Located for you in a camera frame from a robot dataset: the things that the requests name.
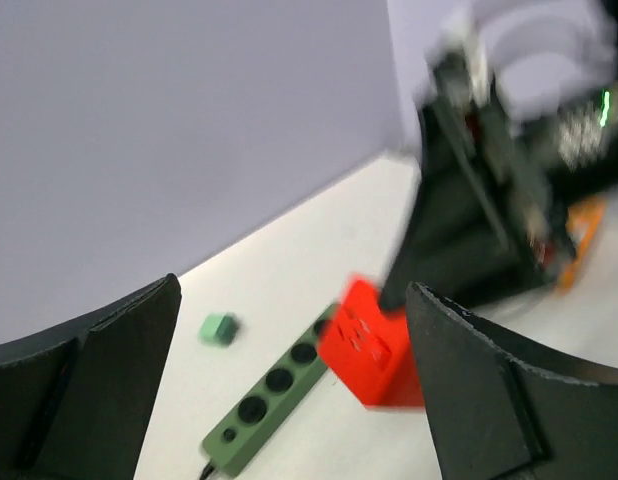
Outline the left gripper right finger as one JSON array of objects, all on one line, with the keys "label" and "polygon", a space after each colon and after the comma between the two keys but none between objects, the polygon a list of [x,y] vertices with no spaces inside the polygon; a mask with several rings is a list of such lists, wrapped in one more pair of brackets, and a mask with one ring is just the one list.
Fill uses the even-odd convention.
[{"label": "left gripper right finger", "polygon": [[618,368],[413,283],[406,317],[445,479],[618,479]]}]

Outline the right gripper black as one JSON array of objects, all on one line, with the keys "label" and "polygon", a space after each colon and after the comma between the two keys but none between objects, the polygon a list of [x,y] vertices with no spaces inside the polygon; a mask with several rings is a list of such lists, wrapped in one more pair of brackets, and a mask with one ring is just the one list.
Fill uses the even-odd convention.
[{"label": "right gripper black", "polygon": [[378,305],[405,305],[411,282],[475,308],[559,280],[576,257],[567,208],[509,131],[479,53],[448,44],[419,108],[422,178]]}]

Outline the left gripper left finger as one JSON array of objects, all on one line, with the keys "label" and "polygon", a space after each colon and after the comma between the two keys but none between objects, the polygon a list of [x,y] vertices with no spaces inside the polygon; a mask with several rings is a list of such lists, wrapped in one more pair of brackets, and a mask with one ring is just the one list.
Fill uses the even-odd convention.
[{"label": "left gripper left finger", "polygon": [[181,303],[173,274],[0,345],[0,479],[131,479]]}]

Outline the red cube socket adapter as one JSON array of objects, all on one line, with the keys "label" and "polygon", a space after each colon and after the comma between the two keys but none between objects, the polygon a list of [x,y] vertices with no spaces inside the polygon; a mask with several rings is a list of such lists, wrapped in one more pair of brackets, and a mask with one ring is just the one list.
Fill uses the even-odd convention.
[{"label": "red cube socket adapter", "polygon": [[370,409],[422,409],[424,399],[403,308],[383,312],[379,288],[354,277],[318,354],[358,401]]}]

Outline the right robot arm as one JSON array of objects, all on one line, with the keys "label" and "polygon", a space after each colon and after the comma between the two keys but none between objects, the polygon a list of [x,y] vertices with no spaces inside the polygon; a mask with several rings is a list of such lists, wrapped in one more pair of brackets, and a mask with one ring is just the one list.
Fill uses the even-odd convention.
[{"label": "right robot arm", "polygon": [[[475,307],[575,278],[618,186],[618,1],[601,10],[598,37],[565,18],[531,20],[488,51],[484,27],[501,1],[475,1],[443,31],[416,106],[420,181],[404,236],[380,289],[393,313],[420,282]],[[570,58],[594,82],[557,103],[511,115],[500,75],[536,53]]]}]

